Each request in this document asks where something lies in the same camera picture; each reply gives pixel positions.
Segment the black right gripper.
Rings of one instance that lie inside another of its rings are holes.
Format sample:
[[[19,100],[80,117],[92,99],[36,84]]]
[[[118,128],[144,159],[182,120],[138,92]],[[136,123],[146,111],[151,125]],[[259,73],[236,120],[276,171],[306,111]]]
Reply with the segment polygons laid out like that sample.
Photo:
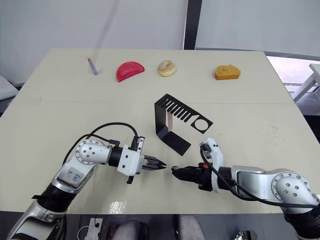
[[[179,167],[173,166],[171,168],[172,174],[181,181],[199,182],[198,188],[203,191],[212,191],[212,170],[203,162],[196,166]]]

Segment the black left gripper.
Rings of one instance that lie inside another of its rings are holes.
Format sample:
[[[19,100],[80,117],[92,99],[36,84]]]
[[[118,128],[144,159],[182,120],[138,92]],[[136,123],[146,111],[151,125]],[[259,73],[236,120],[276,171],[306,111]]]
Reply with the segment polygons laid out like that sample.
[[[134,176],[139,175],[142,171],[142,169],[147,169],[149,171],[155,171],[155,170],[162,170],[165,169],[167,166],[166,163],[162,162],[161,160],[157,159],[156,157],[149,156],[149,155],[141,155],[139,158],[139,162],[137,164],[137,167],[135,168],[134,175],[131,175],[128,177],[126,183],[128,185],[131,185]]]

